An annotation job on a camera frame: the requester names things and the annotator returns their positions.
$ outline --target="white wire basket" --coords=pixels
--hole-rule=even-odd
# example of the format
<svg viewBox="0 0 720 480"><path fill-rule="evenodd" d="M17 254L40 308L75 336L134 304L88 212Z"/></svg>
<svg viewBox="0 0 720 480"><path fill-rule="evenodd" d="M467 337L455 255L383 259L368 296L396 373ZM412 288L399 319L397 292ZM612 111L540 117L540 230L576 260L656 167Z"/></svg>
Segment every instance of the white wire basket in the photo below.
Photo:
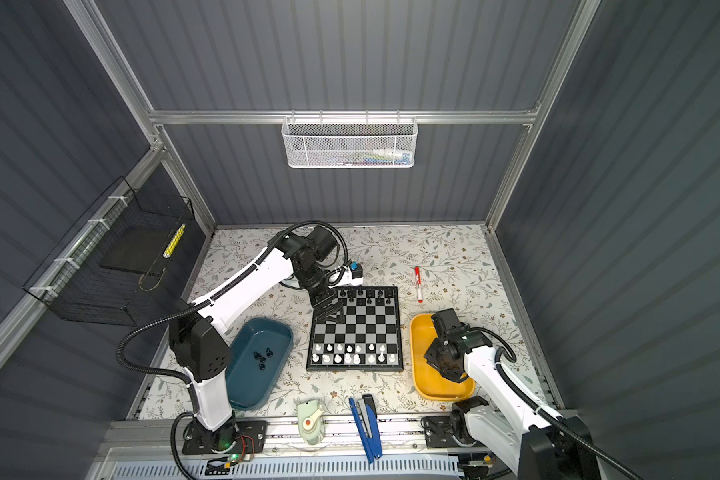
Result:
<svg viewBox="0 0 720 480"><path fill-rule="evenodd" d="M294 168L410 168L416 119L389 123L315 123L286 118L282 139Z"/></svg>

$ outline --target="teal plastic tray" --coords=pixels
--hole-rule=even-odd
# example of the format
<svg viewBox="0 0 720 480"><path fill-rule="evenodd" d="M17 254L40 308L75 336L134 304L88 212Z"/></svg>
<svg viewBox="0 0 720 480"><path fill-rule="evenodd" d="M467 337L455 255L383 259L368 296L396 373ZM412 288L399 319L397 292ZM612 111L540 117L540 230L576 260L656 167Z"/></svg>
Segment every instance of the teal plastic tray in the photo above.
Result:
<svg viewBox="0 0 720 480"><path fill-rule="evenodd" d="M293 347L293 332L284 323L266 318L251 319L232 341L232 360L226 368L226 393L235 410L261 408L275 387L280 372ZM266 356L270 349L272 356ZM266 368L259 370L253 353L266 358Z"/></svg>

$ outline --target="floral tablecloth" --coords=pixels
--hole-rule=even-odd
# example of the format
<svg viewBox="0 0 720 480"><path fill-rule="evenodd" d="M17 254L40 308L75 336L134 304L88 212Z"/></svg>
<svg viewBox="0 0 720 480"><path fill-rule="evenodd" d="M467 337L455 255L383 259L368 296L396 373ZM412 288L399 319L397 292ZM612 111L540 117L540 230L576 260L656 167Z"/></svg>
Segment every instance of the floral tablecloth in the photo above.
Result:
<svg viewBox="0 0 720 480"><path fill-rule="evenodd" d="M308 372L305 355L312 322L306 292L278 285L271 288L242 315L232 341L246 321L266 317L287 324L293 331L293 349L263 408L238 412L240 416L293 416L296 404L320 398L329 414L349 413L346 398L374 395L383 413L432 412L450 409L447 402L422 398L413 385L408 325L419 313L455 308L461 321L484 326L509 341L518 354L514 365L519 378L543 398L504 288L479 225L373 226L340 228L350 258L361 262L365 285L397 286L403 334L403 372ZM276 234L274 229L218 230L202 264L190 298L206 293L250 262ZM416 296L415 266L422 274L424 303ZM178 370L172 351L161 365ZM483 395L480 388L476 395ZM174 418L191 409L190 398L177 379L158 377L150 388L140 418Z"/></svg>

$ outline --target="robotic arm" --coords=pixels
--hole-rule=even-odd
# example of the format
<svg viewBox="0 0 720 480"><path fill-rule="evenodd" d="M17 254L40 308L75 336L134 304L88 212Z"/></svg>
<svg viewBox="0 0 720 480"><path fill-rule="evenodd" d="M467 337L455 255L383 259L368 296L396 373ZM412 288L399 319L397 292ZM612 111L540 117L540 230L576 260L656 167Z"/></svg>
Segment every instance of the robotic arm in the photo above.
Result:
<svg viewBox="0 0 720 480"><path fill-rule="evenodd" d="M578 418L563 418L536 397L501 357L516 357L495 333L461 323L453 309L432 315L437 338L424 354L427 363L452 382L468 377L483 387L499 412L480 397L454 404L451 431L461 444L480 441L518 476L527 480L559 478L599 479L596 456L628 478L640 477L592 445L592 437ZM487 333L500 341L494 346Z"/></svg>
<svg viewBox="0 0 720 480"><path fill-rule="evenodd" d="M334 303L333 287L362 284L362 267L349 262L346 244L330 225L316 226L307 236L293 233L296 226L278 233L248 265L213 291L192 302L191 315L169 322L169 345L186 376L195 396L195 418L202 426L200 434L208 438L213 450L235 437L232 408L227 398L226 367L230 348L222 338L240 314L277 283L290 276L297 278L307 290L317 317L341 322L341 305ZM334 248L344 249L344 263L334 271L326 271L318 263Z"/></svg>

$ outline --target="black wire basket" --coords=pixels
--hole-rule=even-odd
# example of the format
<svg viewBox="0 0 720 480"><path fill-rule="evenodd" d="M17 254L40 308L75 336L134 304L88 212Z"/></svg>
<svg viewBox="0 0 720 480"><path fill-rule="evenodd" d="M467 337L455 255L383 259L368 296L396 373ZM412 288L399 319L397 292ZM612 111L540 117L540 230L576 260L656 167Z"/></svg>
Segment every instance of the black wire basket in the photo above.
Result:
<svg viewBox="0 0 720 480"><path fill-rule="evenodd" d="M181 238L198 228L192 202L138 190L108 201L105 215L88 220L86 235L51 262L49 273L36 271L24 290L62 320L140 326Z"/></svg>

